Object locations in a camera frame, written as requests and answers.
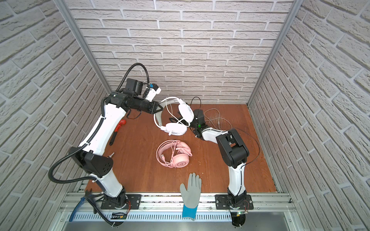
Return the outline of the pink headphones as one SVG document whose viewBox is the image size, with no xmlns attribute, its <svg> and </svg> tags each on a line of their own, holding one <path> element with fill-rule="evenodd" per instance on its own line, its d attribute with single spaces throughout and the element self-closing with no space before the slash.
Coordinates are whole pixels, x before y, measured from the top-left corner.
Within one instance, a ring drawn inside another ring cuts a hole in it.
<svg viewBox="0 0 370 231">
<path fill-rule="evenodd" d="M 171 150 L 171 159 L 166 161 L 164 151 Z M 160 144 L 156 151 L 157 161 L 165 167 L 182 168 L 189 164 L 192 156 L 190 147 L 180 140 L 167 140 Z"/>
</svg>

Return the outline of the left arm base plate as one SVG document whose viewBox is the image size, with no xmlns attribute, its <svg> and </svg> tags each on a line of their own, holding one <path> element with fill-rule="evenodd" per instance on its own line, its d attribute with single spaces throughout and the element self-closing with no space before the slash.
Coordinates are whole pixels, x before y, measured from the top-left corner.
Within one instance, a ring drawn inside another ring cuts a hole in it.
<svg viewBox="0 0 370 231">
<path fill-rule="evenodd" d="M 141 203 L 141 194 L 120 194 L 118 197 L 104 196 L 101 209 L 128 209 L 131 205 L 131 210 L 139 209 Z"/>
</svg>

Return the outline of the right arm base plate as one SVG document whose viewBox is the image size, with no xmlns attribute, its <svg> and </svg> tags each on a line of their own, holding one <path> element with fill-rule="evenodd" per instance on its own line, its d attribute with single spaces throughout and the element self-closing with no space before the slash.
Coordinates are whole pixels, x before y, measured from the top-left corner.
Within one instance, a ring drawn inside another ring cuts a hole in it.
<svg viewBox="0 0 370 231">
<path fill-rule="evenodd" d="M 233 196 L 231 194 L 216 194 L 215 204 L 217 210 L 253 210 L 254 205 L 249 194 Z"/>
</svg>

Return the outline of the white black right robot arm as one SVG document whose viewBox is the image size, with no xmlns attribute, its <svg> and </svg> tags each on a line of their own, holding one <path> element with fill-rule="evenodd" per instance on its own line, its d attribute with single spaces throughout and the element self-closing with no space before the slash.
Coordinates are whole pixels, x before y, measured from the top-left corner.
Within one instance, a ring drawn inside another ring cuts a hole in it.
<svg viewBox="0 0 370 231">
<path fill-rule="evenodd" d="M 211 128 L 206 125 L 201 109 L 195 109 L 193 113 L 194 119 L 190 127 L 195 136 L 201 140 L 218 144 L 222 159 L 229 171 L 227 188 L 229 204 L 232 207 L 238 207 L 247 199 L 244 169 L 250 152 L 236 129 L 222 131 Z"/>
</svg>

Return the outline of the white headphones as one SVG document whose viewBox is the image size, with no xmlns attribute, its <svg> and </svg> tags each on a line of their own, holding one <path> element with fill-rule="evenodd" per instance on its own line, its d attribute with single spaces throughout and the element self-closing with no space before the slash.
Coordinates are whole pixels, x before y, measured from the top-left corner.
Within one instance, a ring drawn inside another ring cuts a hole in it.
<svg viewBox="0 0 370 231">
<path fill-rule="evenodd" d="M 172 104 L 178 104 L 178 112 L 180 113 L 180 117 L 176 117 L 172 111 L 170 111 L 168 108 L 172 107 Z M 168 133 L 168 135 L 175 135 L 175 136 L 181 136 L 184 135 L 187 131 L 187 129 L 190 127 L 190 123 L 194 119 L 194 113 L 190 106 L 185 103 L 182 99 L 179 99 L 177 97 L 167 97 L 163 99 L 159 103 L 159 108 L 166 109 L 168 113 L 171 115 L 171 119 L 173 119 L 173 122 L 167 123 L 166 125 L 162 124 L 161 114 L 162 110 L 159 112 L 156 112 L 153 116 L 154 122 L 158 128 L 160 128 L 162 131 Z"/>
</svg>

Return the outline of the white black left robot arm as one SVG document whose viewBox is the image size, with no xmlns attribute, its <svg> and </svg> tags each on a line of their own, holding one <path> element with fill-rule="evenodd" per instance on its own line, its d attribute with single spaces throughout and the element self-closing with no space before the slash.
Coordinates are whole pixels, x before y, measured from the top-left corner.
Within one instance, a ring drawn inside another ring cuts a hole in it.
<svg viewBox="0 0 370 231">
<path fill-rule="evenodd" d="M 97 182 L 103 193 L 110 198 L 119 198 L 123 186 L 113 172 L 113 160 L 105 157 L 105 148 L 122 118 L 131 110 L 154 114 L 161 108 L 154 97 L 160 90 L 149 90 L 145 98 L 113 91 L 101 103 L 101 116 L 80 145 L 82 150 L 72 156 L 74 161 Z"/>
</svg>

